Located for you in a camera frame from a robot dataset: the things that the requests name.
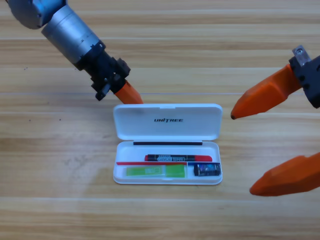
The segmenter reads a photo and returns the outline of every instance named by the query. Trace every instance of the wooden table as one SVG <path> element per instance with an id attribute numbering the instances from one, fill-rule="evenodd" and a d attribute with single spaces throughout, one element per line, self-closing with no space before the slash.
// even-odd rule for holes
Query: wooden table
<path id="1" fill-rule="evenodd" d="M 146 103 L 224 109 L 218 186 L 119 185 L 114 96 L 40 31 L 0 3 L 0 239 L 318 240 L 320 189 L 253 196 L 270 168 L 319 148 L 320 112 L 302 91 L 231 120 L 241 94 L 287 64 L 303 44 L 320 55 L 319 0 L 70 0 L 132 68 Z"/>

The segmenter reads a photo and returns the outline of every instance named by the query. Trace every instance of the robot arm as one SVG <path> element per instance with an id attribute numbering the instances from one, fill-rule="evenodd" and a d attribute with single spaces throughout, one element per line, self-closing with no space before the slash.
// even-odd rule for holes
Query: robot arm
<path id="1" fill-rule="evenodd" d="M 14 17 L 41 33 L 80 71 L 85 70 L 101 101 L 112 91 L 124 104 L 142 104 L 128 83 L 130 68 L 121 58 L 109 56 L 105 44 L 70 8 L 67 0 L 6 0 Z"/>

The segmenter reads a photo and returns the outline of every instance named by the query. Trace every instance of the red marker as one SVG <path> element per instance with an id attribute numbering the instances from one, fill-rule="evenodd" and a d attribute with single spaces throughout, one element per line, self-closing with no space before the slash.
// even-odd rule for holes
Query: red marker
<path id="1" fill-rule="evenodd" d="M 144 158 L 148 162 L 212 162 L 212 157 L 204 155 L 154 155 Z"/>

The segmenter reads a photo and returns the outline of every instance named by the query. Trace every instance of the black strip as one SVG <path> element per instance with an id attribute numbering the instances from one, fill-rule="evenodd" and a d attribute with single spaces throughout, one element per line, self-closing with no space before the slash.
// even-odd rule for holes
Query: black strip
<path id="1" fill-rule="evenodd" d="M 201 146 L 203 143 L 201 141 L 195 142 L 179 142 L 179 141 L 134 141 L 133 145 L 178 145 L 178 146 Z"/>

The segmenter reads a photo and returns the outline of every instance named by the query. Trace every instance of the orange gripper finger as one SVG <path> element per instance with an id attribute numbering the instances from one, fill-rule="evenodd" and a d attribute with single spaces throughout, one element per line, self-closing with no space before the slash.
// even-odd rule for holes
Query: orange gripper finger
<path id="1" fill-rule="evenodd" d="M 129 82 L 125 82 L 125 85 L 116 93 L 121 102 L 124 104 L 143 104 L 140 94 Z"/>
<path id="2" fill-rule="evenodd" d="M 238 119 L 264 113 L 284 102 L 302 86 L 287 64 L 265 80 L 247 90 L 235 104 L 231 118 Z"/>
<path id="3" fill-rule="evenodd" d="M 267 171 L 251 188 L 253 195 L 270 197 L 308 192 L 320 187 L 320 152 L 297 156 Z"/>

